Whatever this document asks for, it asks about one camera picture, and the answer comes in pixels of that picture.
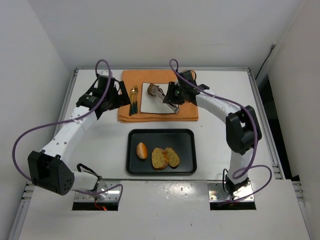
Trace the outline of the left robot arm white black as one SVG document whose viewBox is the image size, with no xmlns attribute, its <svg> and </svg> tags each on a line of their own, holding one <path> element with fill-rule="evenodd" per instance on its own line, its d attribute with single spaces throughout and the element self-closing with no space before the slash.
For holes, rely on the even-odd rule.
<svg viewBox="0 0 320 240">
<path fill-rule="evenodd" d="M 78 99 L 67 123 L 41 151 L 32 151 L 27 160 L 31 182 L 50 192 L 66 195 L 70 191 L 93 194 L 101 176 L 95 172 L 72 171 L 70 157 L 87 130 L 106 111 L 130 104 L 123 81 L 104 72 Z"/>
</svg>

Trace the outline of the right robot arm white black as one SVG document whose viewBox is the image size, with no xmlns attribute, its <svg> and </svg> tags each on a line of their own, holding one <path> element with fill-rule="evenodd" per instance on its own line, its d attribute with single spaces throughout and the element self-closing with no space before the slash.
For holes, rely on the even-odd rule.
<svg viewBox="0 0 320 240">
<path fill-rule="evenodd" d="M 225 124 L 226 142 L 231 149 L 230 165 L 223 178 L 224 190 L 233 195 L 249 182 L 248 171 L 257 153 L 261 129 L 255 110 L 214 94 L 205 84 L 198 85 L 191 70 L 176 73 L 177 80 L 168 83 L 163 102 L 182 105 L 185 102 L 207 110 Z"/>
</svg>

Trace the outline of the stainless steel tongs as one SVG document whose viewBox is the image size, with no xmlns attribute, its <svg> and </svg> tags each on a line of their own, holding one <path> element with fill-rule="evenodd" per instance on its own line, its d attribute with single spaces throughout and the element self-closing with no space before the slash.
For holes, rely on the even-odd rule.
<svg viewBox="0 0 320 240">
<path fill-rule="evenodd" d="M 163 89 L 156 84 L 151 83 L 147 88 L 147 93 L 152 98 L 154 106 L 153 111 L 157 114 L 177 114 L 180 108 L 171 103 Z"/>
</svg>

